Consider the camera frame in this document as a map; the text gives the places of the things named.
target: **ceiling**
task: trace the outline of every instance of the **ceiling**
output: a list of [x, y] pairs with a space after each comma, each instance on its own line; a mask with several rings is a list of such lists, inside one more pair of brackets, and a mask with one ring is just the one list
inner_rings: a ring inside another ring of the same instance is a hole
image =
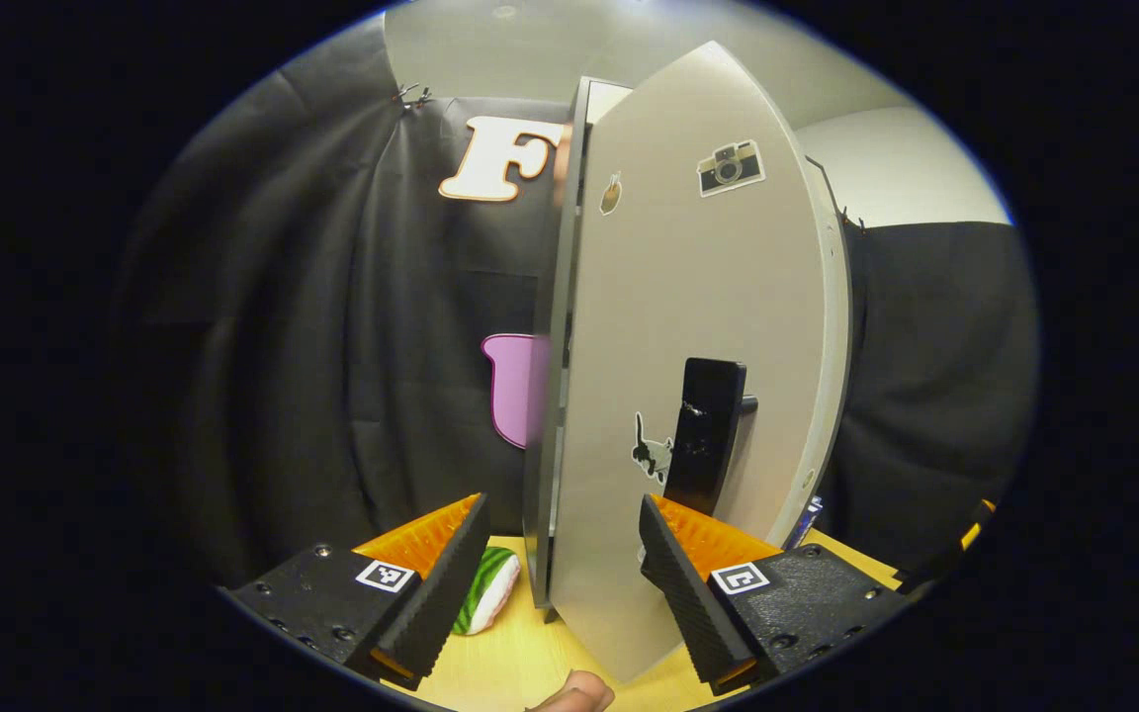
[[719, 41], [795, 130], [869, 108], [915, 107], [796, 22], [736, 1], [415, 0], [386, 13], [385, 32], [394, 76], [436, 96], [568, 104], [579, 76], [636, 87]]

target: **black backdrop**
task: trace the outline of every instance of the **black backdrop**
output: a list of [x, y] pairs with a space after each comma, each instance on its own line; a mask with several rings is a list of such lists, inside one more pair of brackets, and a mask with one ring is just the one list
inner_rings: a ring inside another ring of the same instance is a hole
[[353, 24], [210, 122], [131, 231], [108, 365], [117, 476], [218, 584], [475, 491], [492, 533], [521, 535], [523, 452], [492, 427], [481, 343], [532, 334], [551, 172], [514, 203], [437, 186], [472, 116], [560, 125], [570, 108], [403, 112], [396, 91], [384, 18]]
[[[1139, 5], [788, 9], [985, 159], [1047, 330], [1024, 475], [962, 571], [771, 703], [1139, 707]], [[112, 477], [101, 339], [128, 226], [177, 149], [354, 18], [352, 3], [0, 3], [0, 694], [344, 699], [231, 625]]]

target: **cat sticker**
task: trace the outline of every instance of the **cat sticker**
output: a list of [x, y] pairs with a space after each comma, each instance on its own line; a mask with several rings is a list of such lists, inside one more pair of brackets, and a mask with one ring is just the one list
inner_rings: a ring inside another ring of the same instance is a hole
[[636, 414], [636, 447], [632, 449], [632, 461], [640, 466], [645, 476], [665, 486], [665, 475], [671, 472], [671, 453], [674, 452], [674, 441], [665, 442], [645, 440], [645, 416]]

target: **camera sticker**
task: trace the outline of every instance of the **camera sticker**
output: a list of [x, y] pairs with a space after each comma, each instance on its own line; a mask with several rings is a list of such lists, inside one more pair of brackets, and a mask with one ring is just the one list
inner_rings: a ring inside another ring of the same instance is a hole
[[600, 215], [613, 213], [621, 197], [623, 197], [623, 171], [609, 177], [609, 185], [605, 186], [605, 194], [600, 197]]
[[703, 198], [754, 185], [765, 177], [763, 154], [759, 153], [759, 145], [753, 140], [720, 146], [710, 157], [697, 163], [697, 181]]

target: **white wall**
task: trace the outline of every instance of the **white wall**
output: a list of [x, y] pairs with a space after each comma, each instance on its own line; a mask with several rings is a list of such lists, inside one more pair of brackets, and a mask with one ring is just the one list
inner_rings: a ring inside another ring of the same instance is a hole
[[976, 159], [921, 109], [859, 112], [795, 133], [826, 167], [837, 207], [867, 227], [1011, 222]]
[[912, 105], [808, 27], [729, 0], [417, 0], [388, 10], [385, 40], [394, 76], [437, 96], [570, 103], [579, 76], [637, 87], [719, 41], [794, 128]]

